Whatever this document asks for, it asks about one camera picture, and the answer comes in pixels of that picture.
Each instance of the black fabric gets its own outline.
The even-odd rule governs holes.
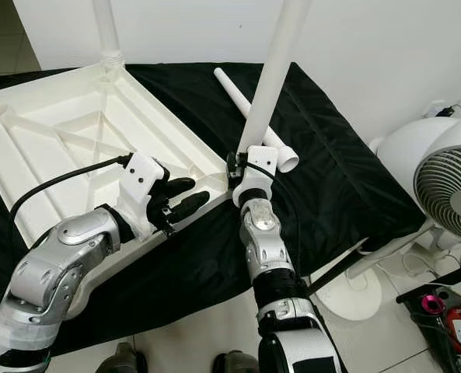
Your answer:
[[[235,151],[244,119],[213,76],[221,66],[252,98],[259,64],[130,65],[128,71],[223,159]],[[0,88],[50,75],[0,77]],[[372,249],[416,231],[424,216],[323,91],[292,64],[271,121],[299,154],[289,185],[302,226],[303,274],[364,237]],[[295,261],[295,219],[279,190],[272,199],[282,237]],[[12,268],[7,210],[0,199],[0,292]],[[250,286],[239,241],[239,212],[227,201],[98,287],[85,311],[64,322],[54,354],[156,328],[223,302]]]

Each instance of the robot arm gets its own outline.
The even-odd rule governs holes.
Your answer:
[[[274,175],[277,156],[275,148],[250,146],[246,161]],[[340,373],[337,352],[280,237],[280,221],[269,201],[272,179],[239,162],[229,168],[233,177],[242,178],[232,196],[241,211],[240,238],[259,310],[260,371]]]
[[[168,199],[195,182],[168,179],[169,172],[154,159],[134,153],[120,180],[116,207],[103,205],[60,222],[24,256],[0,301],[0,372],[45,371],[84,276],[121,243],[145,241],[155,229],[169,235],[172,224],[207,202],[208,192],[200,192],[171,208]]]

